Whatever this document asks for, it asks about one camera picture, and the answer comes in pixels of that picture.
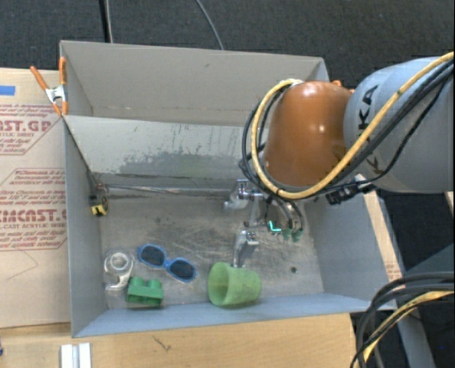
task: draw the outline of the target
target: black floor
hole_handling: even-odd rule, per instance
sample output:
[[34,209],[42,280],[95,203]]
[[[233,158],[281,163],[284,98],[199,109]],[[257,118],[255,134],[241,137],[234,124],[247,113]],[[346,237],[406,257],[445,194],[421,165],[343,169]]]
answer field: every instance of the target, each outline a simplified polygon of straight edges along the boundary
[[[109,2],[115,43],[317,56],[347,87],[379,68],[454,49],[454,0]],[[0,67],[56,69],[62,39],[104,41],[97,0],[0,0]],[[442,195],[380,193],[406,269],[453,241]],[[422,317],[437,368],[455,366],[453,308]],[[445,317],[444,328],[434,327]],[[398,334],[383,345],[386,367],[407,366]]]

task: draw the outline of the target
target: gray bin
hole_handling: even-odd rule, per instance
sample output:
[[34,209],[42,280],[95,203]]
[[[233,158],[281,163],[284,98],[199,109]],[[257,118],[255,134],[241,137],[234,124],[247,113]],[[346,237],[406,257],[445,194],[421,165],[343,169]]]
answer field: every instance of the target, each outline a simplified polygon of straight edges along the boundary
[[[62,41],[61,55],[73,337],[358,312],[388,281],[364,199],[320,199],[301,205],[309,227],[297,243],[254,229],[260,245],[245,263],[262,280],[254,304],[208,300],[208,271],[232,260],[249,217],[250,206],[222,207],[243,178],[243,125],[279,81],[327,81],[321,58],[76,41]],[[116,187],[104,217],[90,211],[90,174]],[[198,270],[183,284],[136,262],[133,274],[162,282],[160,308],[130,306],[104,288],[105,254],[134,255],[146,242]]]

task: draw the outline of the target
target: black stand pole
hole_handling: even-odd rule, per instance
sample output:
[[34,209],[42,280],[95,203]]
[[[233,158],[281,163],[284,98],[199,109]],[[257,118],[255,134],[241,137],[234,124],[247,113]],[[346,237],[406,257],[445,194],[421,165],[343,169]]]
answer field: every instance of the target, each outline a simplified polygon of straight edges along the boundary
[[108,18],[106,16],[105,0],[98,0],[98,4],[100,6],[100,16],[102,18],[103,35],[105,37],[105,42],[110,43],[110,32],[108,27]]

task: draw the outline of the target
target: blue sunglasses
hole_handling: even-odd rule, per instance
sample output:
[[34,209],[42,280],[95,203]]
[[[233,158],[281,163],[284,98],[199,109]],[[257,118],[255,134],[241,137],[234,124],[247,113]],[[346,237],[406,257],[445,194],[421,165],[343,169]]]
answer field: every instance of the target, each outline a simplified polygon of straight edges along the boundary
[[144,244],[137,248],[137,256],[145,265],[154,268],[165,268],[173,278],[181,282],[193,281],[197,276],[195,266],[185,258],[169,261],[165,250],[159,245]]

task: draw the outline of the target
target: orange clip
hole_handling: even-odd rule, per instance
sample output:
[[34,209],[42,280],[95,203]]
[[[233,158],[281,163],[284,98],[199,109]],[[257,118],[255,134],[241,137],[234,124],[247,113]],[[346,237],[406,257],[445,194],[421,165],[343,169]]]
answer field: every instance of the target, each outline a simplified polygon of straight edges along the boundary
[[[59,59],[59,86],[51,89],[45,82],[44,78],[42,77],[41,73],[38,72],[38,69],[35,66],[30,66],[30,71],[37,79],[38,84],[42,88],[43,91],[47,94],[49,101],[52,102],[52,107],[54,108],[55,112],[62,117],[63,114],[67,114],[68,111],[68,104],[66,100],[66,92],[64,90],[64,86],[67,84],[67,75],[66,75],[66,59],[61,57]],[[56,104],[56,99],[62,99],[62,111],[59,109],[59,106]]]
[[67,115],[67,100],[64,93],[64,86],[67,85],[67,73],[66,73],[66,58],[62,57],[59,59],[59,82],[63,87],[63,97],[62,97],[62,113]]

